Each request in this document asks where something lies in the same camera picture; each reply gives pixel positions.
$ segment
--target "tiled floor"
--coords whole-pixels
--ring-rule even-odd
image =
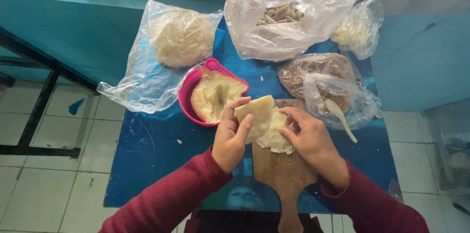
[[[0,93],[1,144],[17,143],[41,87],[20,81]],[[71,115],[68,106],[82,98],[77,114]],[[452,207],[451,192],[438,188],[436,153],[425,118],[417,113],[385,114],[405,204],[423,215],[432,233],[468,232],[470,218]],[[117,210],[102,203],[123,115],[122,106],[103,96],[58,85],[32,146],[80,147],[80,157],[0,156],[0,233],[99,230]],[[346,215],[311,216],[318,216],[325,233],[354,232]],[[173,233],[182,233],[185,224]]]

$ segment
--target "blue tabletop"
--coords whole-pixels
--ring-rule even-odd
[[[213,57],[233,74],[248,82],[250,89],[245,96],[257,98],[272,95],[274,99],[292,98],[277,76],[277,68],[284,62],[241,60],[232,44],[224,19],[220,21],[218,28],[217,33],[222,39],[214,48]],[[339,52],[336,44],[328,40],[314,44],[306,53]],[[352,59],[367,89],[377,95],[370,60],[358,61],[354,56]],[[183,114],[177,103],[167,110],[154,114],[126,110],[104,206],[123,206],[149,185],[176,170],[193,156],[206,151],[214,142],[216,129],[192,122]],[[345,131],[329,129],[329,133],[340,155],[370,177],[379,187],[390,191],[391,184],[396,184],[397,173],[383,119],[374,119],[366,127],[354,130],[353,134],[359,140],[357,144],[349,139]],[[274,190],[253,179],[251,145],[247,145],[244,158],[233,171],[233,175],[231,182],[217,193],[211,194],[200,207],[235,209],[238,200],[236,194],[230,192],[238,190],[245,194],[253,194],[258,199],[250,209],[280,211],[279,200]],[[297,209],[299,212],[308,213],[337,213],[321,194],[317,184],[309,186],[301,193]]]

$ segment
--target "red sleeve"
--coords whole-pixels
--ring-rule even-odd
[[[349,184],[340,194],[319,176],[321,191],[351,219],[357,233],[429,233],[426,221],[348,162]]]
[[[132,198],[104,221],[100,232],[171,232],[202,200],[232,179],[211,151],[212,146]]]

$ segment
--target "spoon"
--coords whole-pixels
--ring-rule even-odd
[[[349,130],[348,124],[346,123],[346,119],[344,118],[344,114],[343,114],[343,111],[341,111],[341,108],[339,108],[339,106],[334,101],[332,101],[331,99],[328,99],[328,98],[325,98],[325,105],[326,105],[326,108],[328,108],[328,110],[334,116],[338,117],[339,120],[341,120],[341,123],[343,123],[343,127],[346,130],[346,133],[348,133],[351,140],[354,143],[357,143],[357,139],[354,137],[354,135]]]

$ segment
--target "plastic wrap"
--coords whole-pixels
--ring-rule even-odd
[[[384,7],[379,0],[364,0],[348,12],[331,33],[332,41],[341,50],[352,51],[358,59],[366,59],[376,51],[379,28],[384,21]]]
[[[131,111],[167,109],[178,100],[186,74],[211,56],[222,16],[223,12],[202,14],[149,0],[126,76],[116,87],[100,82],[97,91]]]
[[[344,117],[351,130],[365,127],[375,116],[383,117],[378,97],[363,84],[340,79],[330,74],[307,74],[304,76],[304,95],[307,110],[327,127],[343,130],[343,124],[325,107],[324,97],[338,102],[346,101]]]
[[[354,71],[349,60],[340,54],[305,54],[292,59],[278,69],[282,85],[297,99],[304,99],[303,78],[306,74],[331,74],[354,83]]]
[[[283,61],[328,39],[356,0],[226,0],[225,18],[241,59]],[[290,4],[304,13],[297,23],[257,25],[266,8]]]

